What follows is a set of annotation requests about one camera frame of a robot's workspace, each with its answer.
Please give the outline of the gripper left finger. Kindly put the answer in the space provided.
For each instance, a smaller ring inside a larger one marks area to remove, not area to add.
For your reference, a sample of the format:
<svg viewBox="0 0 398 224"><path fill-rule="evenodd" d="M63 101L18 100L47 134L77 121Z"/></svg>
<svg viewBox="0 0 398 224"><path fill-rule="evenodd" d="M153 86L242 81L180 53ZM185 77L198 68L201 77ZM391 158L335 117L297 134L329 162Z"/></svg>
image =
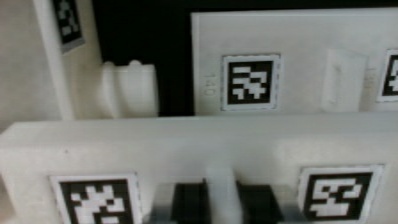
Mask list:
<svg viewBox="0 0 398 224"><path fill-rule="evenodd" d="M159 186L148 224L210 224L207 181Z"/></svg>

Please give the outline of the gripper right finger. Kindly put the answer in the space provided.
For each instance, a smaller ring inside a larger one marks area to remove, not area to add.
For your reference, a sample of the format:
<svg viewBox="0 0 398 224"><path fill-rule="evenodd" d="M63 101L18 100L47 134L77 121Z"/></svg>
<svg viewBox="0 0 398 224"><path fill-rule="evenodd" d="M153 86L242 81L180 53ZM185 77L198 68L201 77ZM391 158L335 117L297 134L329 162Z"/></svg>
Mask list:
<svg viewBox="0 0 398 224"><path fill-rule="evenodd" d="M283 224L301 221L292 206L283 206L269 184L237 182L244 224Z"/></svg>

